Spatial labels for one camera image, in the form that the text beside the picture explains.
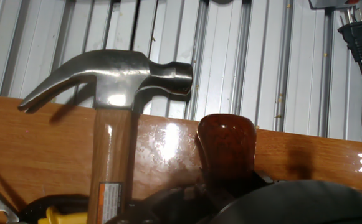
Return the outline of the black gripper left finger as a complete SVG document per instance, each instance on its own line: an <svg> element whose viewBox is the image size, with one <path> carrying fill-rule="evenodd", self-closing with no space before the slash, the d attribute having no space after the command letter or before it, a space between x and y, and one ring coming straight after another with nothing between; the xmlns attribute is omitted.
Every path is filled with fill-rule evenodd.
<svg viewBox="0 0 362 224"><path fill-rule="evenodd" d="M207 224L217 211L218 189L196 184L160 190L107 224Z"/></svg>

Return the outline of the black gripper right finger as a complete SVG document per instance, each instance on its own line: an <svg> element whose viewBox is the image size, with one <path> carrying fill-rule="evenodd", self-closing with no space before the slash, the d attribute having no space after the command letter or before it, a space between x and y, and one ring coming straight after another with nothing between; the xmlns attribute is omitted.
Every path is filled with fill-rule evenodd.
<svg viewBox="0 0 362 224"><path fill-rule="evenodd" d="M265 172L257 170L255 171L255 183L258 187L263 187L273 184L273 179Z"/></svg>

